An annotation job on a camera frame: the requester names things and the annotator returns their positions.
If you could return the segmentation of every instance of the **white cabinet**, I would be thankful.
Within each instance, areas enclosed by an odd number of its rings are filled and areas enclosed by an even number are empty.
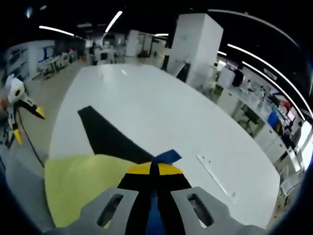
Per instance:
[[[260,132],[256,135],[254,140],[260,146],[260,148],[265,152],[268,147],[274,143],[277,138],[277,134],[274,132],[272,127],[265,123],[264,127],[260,130]]]
[[[265,151],[267,157],[269,158],[271,163],[275,163],[285,152],[287,151],[286,146],[279,136],[277,136],[271,146]]]
[[[232,116],[237,107],[237,103],[237,95],[230,92],[228,89],[223,89],[217,105],[228,113],[228,115]]]

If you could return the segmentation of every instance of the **person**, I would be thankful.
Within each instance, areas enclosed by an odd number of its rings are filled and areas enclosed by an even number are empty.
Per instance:
[[[294,133],[294,135],[291,138],[291,141],[294,145],[293,148],[296,148],[298,146],[298,142],[299,142],[300,137],[301,137],[302,122],[300,121],[298,123],[298,125],[299,125],[298,130],[296,130],[296,132]]]
[[[243,80],[244,80],[244,74],[243,74],[243,72],[242,72],[243,67],[244,67],[244,66],[241,64],[241,65],[239,65],[239,66],[237,67],[237,69],[234,71],[235,77],[234,77],[234,80],[233,80],[233,83],[232,83],[232,85],[233,85],[234,87],[240,86],[240,84],[241,84],[241,83],[243,82]]]

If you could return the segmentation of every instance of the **floor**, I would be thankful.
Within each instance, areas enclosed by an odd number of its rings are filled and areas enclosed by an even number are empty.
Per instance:
[[[125,58],[126,63],[134,64],[152,64],[157,67],[162,66],[162,58],[149,58],[136,60],[134,58]],[[46,155],[49,152],[49,145],[53,126],[60,109],[62,100],[71,86],[76,74],[80,68],[87,66],[85,62],[76,61],[69,67],[63,69],[59,73],[44,81],[36,81],[29,85],[31,97],[34,101],[42,106],[45,113],[45,120],[39,119],[26,110],[21,110],[22,121],[25,130],[29,135],[34,147]],[[285,200],[279,197],[276,203],[273,216],[268,225],[268,230],[282,217],[284,214]]]

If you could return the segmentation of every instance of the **fluorescent light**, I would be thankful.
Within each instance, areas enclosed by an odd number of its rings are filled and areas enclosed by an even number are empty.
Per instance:
[[[224,56],[227,56],[227,54],[226,54],[226,53],[221,52],[221,51],[219,51],[219,50],[217,51],[217,53],[218,53],[218,54],[221,54],[221,55],[224,55]]]
[[[111,20],[111,22],[109,23],[107,29],[106,29],[106,33],[110,30],[110,28],[112,27],[112,25],[115,23],[115,21],[118,19],[118,17],[120,17],[120,15],[122,15],[122,11],[117,12],[117,14],[114,16],[114,18]]]
[[[226,66],[226,62],[219,60],[219,64]]]
[[[86,28],[86,27],[91,27],[92,26],[92,24],[90,24],[90,23],[81,23],[81,24],[78,24],[77,25],[77,27],[79,27],[79,28]]]
[[[66,32],[66,31],[63,31],[63,30],[60,30],[60,29],[57,29],[57,28],[51,28],[51,27],[42,26],[42,25],[39,26],[39,28],[56,31],[56,32],[59,32],[59,33],[64,33],[64,34],[67,34],[69,36],[74,36],[74,34],[72,34],[72,33],[69,33],[69,32]]]
[[[249,68],[251,68],[252,70],[258,72],[260,75],[262,75],[263,77],[265,77],[270,83],[272,83],[278,90],[280,90],[285,97],[290,100],[290,102],[293,104],[293,106],[295,107],[295,109],[298,111],[298,113],[300,114],[300,116],[302,117],[303,120],[305,120],[302,112],[300,111],[299,107],[295,104],[295,102],[293,101],[293,99],[291,99],[291,97],[276,83],[274,82],[272,79],[270,79],[270,77],[268,77],[267,75],[265,75],[264,73],[262,73],[261,71],[257,70],[255,67],[253,67],[252,65],[246,63],[245,61],[243,61],[243,64],[248,66]]]
[[[155,34],[156,37],[159,37],[159,36],[168,36],[168,33],[157,33]]]
[[[292,82],[290,82],[277,68],[275,68],[274,66],[272,66],[271,64],[269,64],[268,62],[266,62],[265,60],[261,59],[260,57],[252,54],[249,51],[246,51],[240,47],[236,47],[234,45],[231,44],[227,44],[229,47],[232,47],[234,49],[240,50],[252,57],[254,57],[255,59],[261,61],[262,63],[266,64],[267,66],[269,66],[272,70],[274,70],[276,73],[278,73],[286,82],[288,82],[288,84],[297,92],[297,94],[300,96],[300,98],[302,99],[303,103],[306,105],[307,109],[309,110],[309,113],[311,115],[311,117],[313,118],[313,112],[311,110],[311,108],[309,107],[309,104],[307,103],[307,101],[305,100],[305,98],[303,97],[303,95],[300,93],[300,91],[292,84]]]

